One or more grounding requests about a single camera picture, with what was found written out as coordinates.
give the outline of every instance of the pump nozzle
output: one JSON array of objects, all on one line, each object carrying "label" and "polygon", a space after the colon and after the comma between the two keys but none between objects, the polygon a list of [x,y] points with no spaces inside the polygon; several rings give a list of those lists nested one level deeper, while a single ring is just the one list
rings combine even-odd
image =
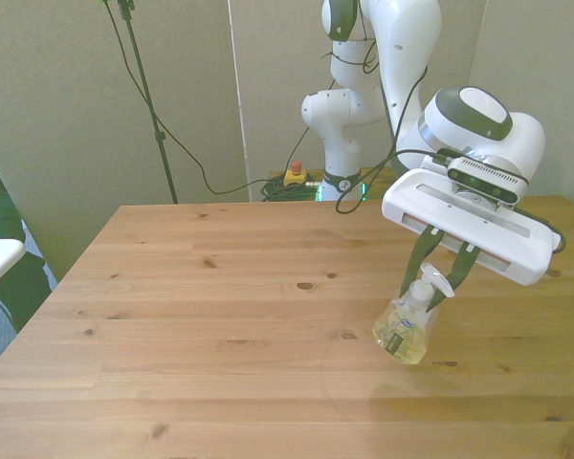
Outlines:
[{"label": "pump nozzle", "polygon": [[455,292],[449,281],[441,272],[436,270],[431,263],[423,263],[421,265],[421,271],[423,272],[421,278],[424,282],[430,283],[448,298],[455,296]]}]

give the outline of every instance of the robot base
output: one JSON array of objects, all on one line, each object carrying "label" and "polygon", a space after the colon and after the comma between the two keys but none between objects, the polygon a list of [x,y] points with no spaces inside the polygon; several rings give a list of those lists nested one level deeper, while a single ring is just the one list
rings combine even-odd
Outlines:
[{"label": "robot base", "polygon": [[[356,186],[353,191],[344,196],[345,201],[359,201],[362,198],[363,187]],[[342,196],[342,191],[338,191],[335,186],[328,184],[323,180],[317,190],[315,201],[338,201]]]}]

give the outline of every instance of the pump dispenser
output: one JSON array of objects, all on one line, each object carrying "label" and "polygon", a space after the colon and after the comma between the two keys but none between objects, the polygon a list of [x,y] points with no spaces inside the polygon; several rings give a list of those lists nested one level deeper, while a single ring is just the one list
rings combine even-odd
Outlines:
[{"label": "pump dispenser", "polygon": [[431,263],[423,263],[421,271],[421,278],[410,284],[404,296],[391,301],[374,323],[376,342],[402,363],[419,363],[428,352],[431,327],[438,316],[437,308],[427,311],[435,289],[455,296],[449,281]]}]

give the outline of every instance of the black cable bundle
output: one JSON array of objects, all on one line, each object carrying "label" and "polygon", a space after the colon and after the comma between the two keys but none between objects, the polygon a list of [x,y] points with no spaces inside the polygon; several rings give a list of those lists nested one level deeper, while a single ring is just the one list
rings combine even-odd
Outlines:
[{"label": "black cable bundle", "polygon": [[[317,195],[316,186],[306,186],[304,184],[283,185],[285,174],[277,175],[270,179],[264,187],[261,188],[261,194],[264,197],[262,202],[276,201],[314,201]],[[306,182],[312,182],[313,176],[308,174]]]}]

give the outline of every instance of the black cable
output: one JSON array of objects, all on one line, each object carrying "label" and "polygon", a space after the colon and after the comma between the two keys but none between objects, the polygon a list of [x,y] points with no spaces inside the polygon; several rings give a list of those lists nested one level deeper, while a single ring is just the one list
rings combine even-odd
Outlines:
[{"label": "black cable", "polygon": [[538,223],[542,223],[543,225],[545,225],[546,227],[548,227],[551,231],[557,233],[559,235],[559,237],[561,238],[561,242],[559,244],[559,246],[553,250],[553,254],[557,254],[557,253],[561,253],[562,251],[565,250],[565,246],[567,246],[567,240],[565,239],[565,235],[556,227],[554,227],[553,225],[551,225],[548,220],[545,220],[541,217],[538,217],[536,215],[534,215],[533,213],[528,212],[527,210],[523,210],[522,208],[514,208],[513,209],[514,212],[516,213],[520,213],[521,215],[531,218],[532,220],[536,220]]},{"label": "black cable", "polygon": [[339,55],[335,55],[333,51],[330,51],[329,53],[322,55],[321,58],[328,57],[329,55],[331,55],[332,57],[338,59],[340,62],[342,62],[344,64],[361,66],[364,73],[366,75],[369,75],[379,67],[379,63],[377,62],[377,64],[372,68],[372,70],[369,70],[369,71],[366,70],[366,68],[370,66],[370,63],[376,59],[376,56],[375,56],[374,59],[368,60],[368,58],[370,57],[370,53],[372,53],[372,50],[374,49],[375,46],[376,46],[376,40],[372,41],[372,44],[368,48],[367,53],[365,54],[364,62],[351,62],[348,60],[344,60]]},{"label": "black cable", "polygon": [[[138,83],[137,79],[134,77],[134,74],[132,73],[132,70],[130,69],[129,63],[127,61],[127,56],[125,54],[125,48],[123,47],[123,42],[121,41],[121,35],[119,33],[119,29],[117,28],[117,23],[115,22],[115,18],[113,16],[113,12],[111,12],[111,9],[108,6],[107,0],[103,0],[104,6],[106,7],[106,10],[108,11],[108,15],[110,16],[111,19],[111,23],[113,24],[113,29],[115,30],[115,35],[117,36],[117,40],[119,41],[119,47],[121,49],[121,56],[123,58],[123,63],[125,64],[125,69],[127,70],[127,73],[130,75],[130,78],[132,79],[132,81],[134,82],[134,85],[136,86],[136,89],[138,89],[139,94],[141,95],[141,98],[143,98],[144,102],[146,103],[146,105],[148,106],[149,110],[152,111],[153,115],[155,116],[157,122],[164,128],[164,130],[166,131],[166,133],[170,136],[171,139],[173,139],[188,155],[189,157],[196,163],[196,165],[200,168],[200,171],[202,173],[202,179],[204,180],[204,185],[206,186],[206,188],[214,195],[221,195],[221,194],[230,194],[230,193],[234,193],[235,191],[238,191],[242,188],[246,188],[247,186],[250,185],[254,185],[254,184],[258,184],[258,183],[268,183],[273,179],[259,179],[259,180],[253,180],[252,182],[248,182],[247,184],[243,185],[243,186],[239,186],[237,188],[234,189],[230,189],[228,191],[215,191],[214,189],[212,189],[212,187],[209,184],[209,181],[207,180],[207,175],[206,175],[206,170],[204,169],[204,167],[202,166],[202,164],[197,160],[197,158],[195,156],[193,156],[193,154],[170,132],[170,130],[166,127],[166,125],[162,122],[162,120],[160,119],[160,117],[158,117],[157,113],[155,113],[155,110],[153,109],[152,105],[149,104],[149,101],[146,99],[146,96],[144,95],[143,90],[141,89],[140,84]],[[332,81],[332,84],[330,85],[329,89],[332,89],[332,87],[334,86],[334,83],[336,82],[336,80]],[[304,137],[306,136],[306,134],[308,133],[310,128],[306,128],[306,130],[304,131],[304,133],[302,134],[302,136],[299,138],[298,143],[296,144],[296,147],[293,149],[293,151],[291,152],[291,155],[289,156],[289,160],[287,160],[287,166],[285,167],[285,173],[287,172],[287,169],[289,168],[289,162],[291,161],[291,158],[294,156],[294,153],[296,153],[296,150],[298,149],[300,143],[302,142],[302,140],[304,139]]]},{"label": "black cable", "polygon": [[[402,121],[404,121],[404,116],[406,114],[407,108],[408,108],[408,104],[410,103],[410,98],[412,98],[412,95],[414,94],[414,90],[416,89],[416,87],[419,85],[419,83],[423,80],[423,78],[425,78],[425,76],[428,74],[428,68],[425,68],[425,71],[423,72],[423,74],[419,77],[419,79],[417,79],[414,84],[412,85],[412,87],[410,88],[410,91],[408,92],[408,97],[406,98],[406,102],[404,104],[404,108],[402,109],[402,113],[400,114],[400,119],[398,120],[398,125],[397,128],[395,130],[395,136],[393,137],[393,143],[391,144],[391,148],[389,149],[389,152],[386,154],[386,157],[380,161],[378,164],[376,164],[374,167],[372,167],[372,169],[370,169],[364,176],[360,177],[354,184],[351,184],[351,186],[343,193],[340,195],[340,197],[338,198],[338,200],[336,201],[336,212],[338,212],[341,215],[348,215],[349,213],[353,213],[355,210],[357,210],[359,208],[359,206],[362,204],[362,202],[365,199],[365,195],[367,194],[367,192],[372,188],[372,185],[374,184],[374,181],[377,179],[377,177],[379,176],[379,174],[381,173],[381,170],[383,169],[383,167],[385,166],[385,164],[387,164],[389,161],[391,161],[393,158],[395,158],[397,155],[402,154],[402,153],[407,153],[407,152],[419,152],[419,151],[415,151],[415,150],[402,150],[399,153],[395,152],[395,148],[397,146],[397,142],[398,142],[398,138],[400,137],[400,131],[402,129]],[[353,191],[353,189],[355,189],[355,186],[357,186],[358,184],[360,184],[362,182],[363,179],[365,179],[366,177],[368,177],[370,174],[372,174],[373,172],[376,172],[376,175],[372,178],[372,180],[370,181],[370,184],[368,185],[368,187],[366,188],[365,192],[362,194],[362,197],[360,198],[359,202],[350,210],[340,210],[340,205],[342,200],[344,199],[344,197],[350,193],[351,191]]]},{"label": "black cable", "polygon": [[[289,184],[283,185],[284,174],[274,177],[261,189],[261,194],[264,196],[263,202],[266,201],[304,201],[313,200],[317,195],[316,186],[307,186],[303,184]],[[311,182],[314,178],[308,174],[306,181]]]}]

